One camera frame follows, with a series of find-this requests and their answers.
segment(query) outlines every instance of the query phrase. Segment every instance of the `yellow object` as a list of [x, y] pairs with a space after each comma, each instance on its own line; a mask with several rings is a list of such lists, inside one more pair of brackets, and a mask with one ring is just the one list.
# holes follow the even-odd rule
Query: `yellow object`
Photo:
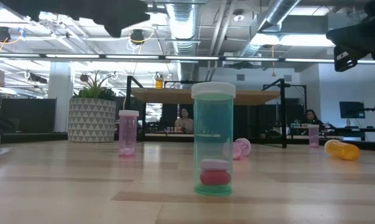
[[339, 159], [355, 161], [360, 157], [360, 149], [357, 146], [338, 140], [329, 140], [325, 143], [324, 148], [326, 153]]
[[161, 90], [163, 86], [164, 86], [164, 78], [157, 77], [155, 79], [155, 88], [158, 90]]

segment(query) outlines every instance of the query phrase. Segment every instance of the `green plant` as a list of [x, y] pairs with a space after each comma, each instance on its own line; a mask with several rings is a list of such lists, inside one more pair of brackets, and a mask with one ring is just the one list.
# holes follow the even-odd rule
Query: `green plant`
[[80, 90], [79, 94], [75, 97], [78, 98], [96, 98], [102, 100], [114, 101], [116, 94], [110, 88], [101, 87], [104, 81], [111, 78], [112, 75], [108, 75], [104, 79], [98, 77], [100, 70], [95, 71], [95, 78], [90, 77], [87, 74], [82, 74], [80, 80], [88, 84], [88, 88], [84, 87]]

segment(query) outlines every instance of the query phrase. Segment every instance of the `wooden tabletop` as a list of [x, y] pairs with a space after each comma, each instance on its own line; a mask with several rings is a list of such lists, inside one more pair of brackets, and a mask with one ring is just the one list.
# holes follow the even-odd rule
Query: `wooden tabletop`
[[[191, 90], [132, 88], [132, 95], [145, 103], [193, 104]], [[280, 96], [279, 91], [237, 90], [235, 105], [257, 106]]]

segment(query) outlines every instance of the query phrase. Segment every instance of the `column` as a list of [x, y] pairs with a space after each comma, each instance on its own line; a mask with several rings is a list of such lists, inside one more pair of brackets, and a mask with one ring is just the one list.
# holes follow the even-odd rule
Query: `column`
[[70, 62], [52, 62], [50, 64], [48, 98], [57, 99], [55, 130], [67, 132], [68, 108], [73, 96], [74, 71]]

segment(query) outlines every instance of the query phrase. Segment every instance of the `exposed ductwork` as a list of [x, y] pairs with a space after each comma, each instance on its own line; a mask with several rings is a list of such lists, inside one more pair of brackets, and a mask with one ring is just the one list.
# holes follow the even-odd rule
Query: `exposed ductwork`
[[[169, 27], [172, 37], [180, 40], [191, 40], [196, 37], [197, 5], [194, 4], [167, 4]], [[197, 43], [189, 41], [174, 42], [177, 55], [195, 55]], [[178, 66], [180, 80], [198, 80], [197, 64], [181, 63]]]
[[[254, 35], [259, 31], [270, 28], [272, 26], [280, 26], [282, 21], [291, 13], [295, 6], [299, 4], [300, 0], [272, 0], [269, 3], [269, 9], [264, 14], [256, 16], [254, 23], [256, 23], [256, 30]], [[261, 45], [251, 44], [251, 42], [240, 53], [241, 57], [253, 57], [257, 51], [262, 47]]]

